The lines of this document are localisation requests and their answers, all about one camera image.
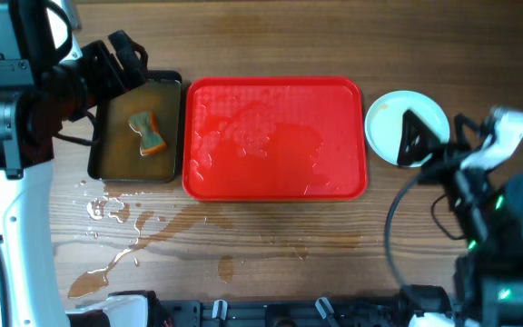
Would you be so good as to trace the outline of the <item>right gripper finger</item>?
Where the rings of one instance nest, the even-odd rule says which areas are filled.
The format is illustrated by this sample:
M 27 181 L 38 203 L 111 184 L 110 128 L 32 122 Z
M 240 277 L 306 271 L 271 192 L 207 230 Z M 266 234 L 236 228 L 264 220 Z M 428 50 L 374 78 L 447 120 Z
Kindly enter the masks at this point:
M 403 113 L 397 156 L 398 166 L 406 167 L 416 163 L 423 163 L 440 146 L 441 140 L 438 135 L 411 109 Z
M 474 132 L 479 138 L 485 138 L 487 136 L 487 130 L 484 125 L 476 123 L 464 114 L 457 114 L 454 117 L 454 124 L 457 144 L 469 145 L 469 140 L 464 131 L 465 127 L 468 127 L 468 129 Z

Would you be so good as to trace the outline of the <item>light blue plate top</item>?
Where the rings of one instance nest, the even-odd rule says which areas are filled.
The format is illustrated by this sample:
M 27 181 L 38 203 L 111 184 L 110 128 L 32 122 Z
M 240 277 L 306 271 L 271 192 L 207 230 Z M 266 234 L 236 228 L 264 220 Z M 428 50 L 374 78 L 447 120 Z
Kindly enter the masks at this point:
M 402 116 L 407 110 L 420 118 L 441 142 L 449 140 L 448 118 L 434 100 L 414 91 L 387 93 L 370 106 L 364 131 L 373 151 L 390 164 L 398 165 Z

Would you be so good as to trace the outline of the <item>green orange sponge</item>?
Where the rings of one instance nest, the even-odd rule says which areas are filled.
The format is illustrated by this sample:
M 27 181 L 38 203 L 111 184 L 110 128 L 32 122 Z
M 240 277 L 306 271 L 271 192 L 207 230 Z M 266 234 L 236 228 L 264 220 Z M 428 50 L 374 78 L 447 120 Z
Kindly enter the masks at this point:
M 140 154 L 148 156 L 157 154 L 167 148 L 152 111 L 140 112 L 129 118 L 129 126 L 140 136 Z

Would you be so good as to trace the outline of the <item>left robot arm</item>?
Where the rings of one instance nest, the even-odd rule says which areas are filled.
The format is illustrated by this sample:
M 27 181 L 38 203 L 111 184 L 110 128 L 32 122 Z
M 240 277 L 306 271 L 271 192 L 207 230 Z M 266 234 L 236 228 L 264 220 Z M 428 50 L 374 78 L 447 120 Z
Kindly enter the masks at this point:
M 79 49 L 68 2 L 0 1 L 0 326 L 166 326 L 153 292 L 121 292 L 80 312 L 58 294 L 49 224 L 54 139 L 148 77 L 122 31 Z

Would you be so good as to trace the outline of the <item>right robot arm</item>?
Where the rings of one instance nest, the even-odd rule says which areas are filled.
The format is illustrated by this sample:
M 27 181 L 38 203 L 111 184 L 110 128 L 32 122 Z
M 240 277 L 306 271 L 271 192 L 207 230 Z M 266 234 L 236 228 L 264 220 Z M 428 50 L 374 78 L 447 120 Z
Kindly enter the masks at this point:
M 523 174 L 499 188 L 488 179 L 523 139 L 523 113 L 499 107 L 482 124 L 462 114 L 454 123 L 455 141 L 443 143 L 412 110 L 403 114 L 398 163 L 427 162 L 391 203 L 384 235 L 390 236 L 394 213 L 411 187 L 440 184 L 468 244 L 455 262 L 456 296 L 450 299 L 438 286 L 406 284 L 392 263 L 400 285 L 393 320 L 523 326 Z

